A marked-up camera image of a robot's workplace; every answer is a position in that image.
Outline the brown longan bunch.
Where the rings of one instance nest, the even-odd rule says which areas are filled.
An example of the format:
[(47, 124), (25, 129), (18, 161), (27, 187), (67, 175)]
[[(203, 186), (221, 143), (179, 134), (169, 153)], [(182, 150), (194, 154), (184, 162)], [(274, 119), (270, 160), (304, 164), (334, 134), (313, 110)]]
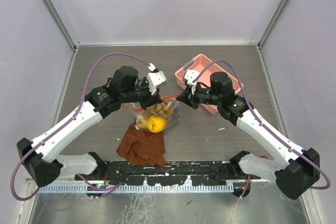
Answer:
[(146, 111), (156, 116), (161, 116), (165, 119), (168, 119), (174, 112), (174, 101), (172, 99), (164, 100), (159, 104), (155, 104), (147, 108)]

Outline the clear zip top bag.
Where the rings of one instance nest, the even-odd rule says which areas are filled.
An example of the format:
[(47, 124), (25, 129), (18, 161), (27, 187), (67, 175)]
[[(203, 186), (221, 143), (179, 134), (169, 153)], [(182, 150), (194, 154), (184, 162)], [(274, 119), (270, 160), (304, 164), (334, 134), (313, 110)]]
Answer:
[(151, 133), (160, 133), (176, 125), (180, 119), (178, 94), (163, 97), (162, 102), (145, 110), (136, 108), (134, 103), (122, 104), (123, 108), (135, 115), (135, 128)]

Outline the yellow apple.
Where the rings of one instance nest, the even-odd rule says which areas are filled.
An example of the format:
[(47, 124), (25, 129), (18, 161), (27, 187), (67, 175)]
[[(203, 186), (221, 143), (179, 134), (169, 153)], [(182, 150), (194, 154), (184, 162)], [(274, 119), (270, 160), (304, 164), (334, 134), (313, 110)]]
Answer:
[(162, 132), (165, 126), (166, 120), (161, 116), (151, 115), (147, 120), (147, 128), (152, 133)]

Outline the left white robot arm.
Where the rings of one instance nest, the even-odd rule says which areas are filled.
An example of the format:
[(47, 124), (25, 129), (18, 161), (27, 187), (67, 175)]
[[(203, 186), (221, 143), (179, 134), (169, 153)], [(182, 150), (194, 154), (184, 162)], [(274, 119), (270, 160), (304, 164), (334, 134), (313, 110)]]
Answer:
[(139, 79), (134, 67), (122, 66), (106, 84), (93, 88), (79, 106), (46, 133), (17, 143), (23, 166), (38, 187), (63, 176), (88, 175), (93, 180), (101, 179), (107, 167), (97, 153), (62, 155), (62, 150), (124, 103), (139, 103), (143, 109), (160, 103), (159, 88), (165, 84), (162, 71), (155, 69)]

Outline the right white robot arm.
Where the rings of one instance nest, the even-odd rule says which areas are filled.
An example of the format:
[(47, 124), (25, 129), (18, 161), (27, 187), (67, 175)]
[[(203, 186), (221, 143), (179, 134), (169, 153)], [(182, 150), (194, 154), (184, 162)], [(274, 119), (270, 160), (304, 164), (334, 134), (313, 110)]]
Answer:
[(320, 179), (318, 152), (304, 150), (265, 121), (252, 104), (235, 93), (227, 73), (212, 73), (206, 88), (196, 81), (198, 75), (196, 70), (186, 71), (186, 88), (177, 100), (194, 109), (200, 104), (217, 106), (222, 118), (252, 136), (272, 156), (266, 159), (241, 151), (230, 159), (233, 177), (241, 179), (249, 174), (269, 180), (290, 199), (299, 198)]

